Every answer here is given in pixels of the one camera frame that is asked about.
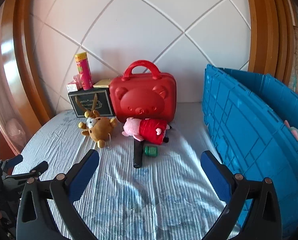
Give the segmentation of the brown bear plush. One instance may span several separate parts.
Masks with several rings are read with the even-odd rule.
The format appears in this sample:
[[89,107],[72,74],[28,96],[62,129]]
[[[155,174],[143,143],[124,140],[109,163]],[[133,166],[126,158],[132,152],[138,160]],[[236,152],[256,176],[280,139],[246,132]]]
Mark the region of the brown bear plush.
[[84,116],[87,119],[86,122],[78,124],[78,127],[82,129],[81,134],[90,137],[96,142],[98,148],[104,148],[106,142],[111,141],[112,132],[118,123],[117,119],[101,116],[96,110],[86,111]]

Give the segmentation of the black cylindrical tube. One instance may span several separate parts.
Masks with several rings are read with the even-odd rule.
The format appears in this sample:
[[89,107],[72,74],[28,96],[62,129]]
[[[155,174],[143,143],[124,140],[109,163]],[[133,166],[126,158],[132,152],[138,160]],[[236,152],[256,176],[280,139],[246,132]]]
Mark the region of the black cylindrical tube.
[[133,167],[142,167],[142,156],[144,152],[144,142],[134,139]]

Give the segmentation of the green round jar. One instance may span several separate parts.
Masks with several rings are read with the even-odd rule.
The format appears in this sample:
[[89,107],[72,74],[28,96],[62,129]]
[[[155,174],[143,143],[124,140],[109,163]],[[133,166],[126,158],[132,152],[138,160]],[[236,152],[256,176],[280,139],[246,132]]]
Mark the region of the green round jar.
[[148,157],[155,158],[158,156],[158,148],[156,146],[145,146],[144,154]]

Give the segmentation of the red Peppa pig plush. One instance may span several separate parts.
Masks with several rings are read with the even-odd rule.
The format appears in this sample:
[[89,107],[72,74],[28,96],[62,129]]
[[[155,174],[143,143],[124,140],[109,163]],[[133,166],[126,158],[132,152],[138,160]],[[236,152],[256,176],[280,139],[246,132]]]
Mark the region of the red Peppa pig plush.
[[171,126],[167,121],[161,119],[127,118],[123,129],[122,135],[125,137],[133,137],[139,142],[146,141],[161,145],[169,142],[166,132],[171,129]]

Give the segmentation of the light blue bed sheet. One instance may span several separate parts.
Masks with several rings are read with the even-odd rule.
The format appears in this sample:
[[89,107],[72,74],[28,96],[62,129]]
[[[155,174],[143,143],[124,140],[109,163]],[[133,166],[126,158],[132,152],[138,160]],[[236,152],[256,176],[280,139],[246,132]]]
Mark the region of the light blue bed sheet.
[[201,103],[178,103],[169,142],[157,157],[143,156],[133,167],[133,138],[118,123],[110,147],[98,149],[84,137],[74,111],[47,122],[22,150],[12,174],[29,172],[47,161],[40,180],[67,173],[90,150],[100,161],[81,199],[74,202],[98,239],[202,239],[225,208],[201,168],[201,153],[219,159],[203,121]]

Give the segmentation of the blue plastic storage crate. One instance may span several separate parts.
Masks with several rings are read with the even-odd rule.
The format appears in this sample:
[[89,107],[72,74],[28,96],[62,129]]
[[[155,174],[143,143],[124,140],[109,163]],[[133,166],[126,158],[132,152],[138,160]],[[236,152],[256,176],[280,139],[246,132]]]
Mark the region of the blue plastic storage crate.
[[249,180],[272,179],[282,235],[298,227],[298,95],[271,75],[205,68],[204,122],[222,162]]

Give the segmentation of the black gift box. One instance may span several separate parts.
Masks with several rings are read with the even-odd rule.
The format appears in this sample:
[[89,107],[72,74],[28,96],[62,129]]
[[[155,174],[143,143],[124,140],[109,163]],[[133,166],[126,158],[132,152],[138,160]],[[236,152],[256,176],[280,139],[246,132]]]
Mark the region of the black gift box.
[[86,111],[93,110],[97,110],[101,116],[115,116],[109,88],[82,89],[70,92],[68,97],[78,118],[84,117]]

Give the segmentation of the small white pink box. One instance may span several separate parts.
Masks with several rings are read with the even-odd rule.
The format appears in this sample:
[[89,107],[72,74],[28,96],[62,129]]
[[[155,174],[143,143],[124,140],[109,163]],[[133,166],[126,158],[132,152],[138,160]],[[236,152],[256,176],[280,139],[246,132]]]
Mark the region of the small white pink box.
[[80,75],[74,75],[73,79],[66,85],[67,92],[76,92],[82,89],[82,81]]

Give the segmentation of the yellow notepad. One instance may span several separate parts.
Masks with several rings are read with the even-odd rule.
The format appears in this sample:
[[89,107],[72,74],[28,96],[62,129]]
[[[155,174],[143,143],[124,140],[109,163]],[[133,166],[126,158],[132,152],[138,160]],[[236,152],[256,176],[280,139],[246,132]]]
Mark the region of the yellow notepad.
[[97,83],[93,84],[94,88],[108,88],[112,79],[102,79]]

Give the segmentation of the pink yellow chips can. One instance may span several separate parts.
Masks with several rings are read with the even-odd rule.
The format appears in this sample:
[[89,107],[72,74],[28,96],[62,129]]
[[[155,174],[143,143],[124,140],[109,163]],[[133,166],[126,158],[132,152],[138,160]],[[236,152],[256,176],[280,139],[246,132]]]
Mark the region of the pink yellow chips can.
[[93,88],[92,75],[89,68],[89,61],[86,52],[75,54],[75,61],[82,82],[82,88],[84,90],[90,90]]

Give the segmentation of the red bear suitcase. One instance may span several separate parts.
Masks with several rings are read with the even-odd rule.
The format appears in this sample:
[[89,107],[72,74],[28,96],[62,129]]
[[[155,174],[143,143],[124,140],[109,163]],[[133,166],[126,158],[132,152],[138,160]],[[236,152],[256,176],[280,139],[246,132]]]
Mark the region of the red bear suitcase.
[[177,102],[173,75],[161,72],[150,61],[139,60],[109,84],[110,99],[120,122],[127,118],[155,118],[171,122]]

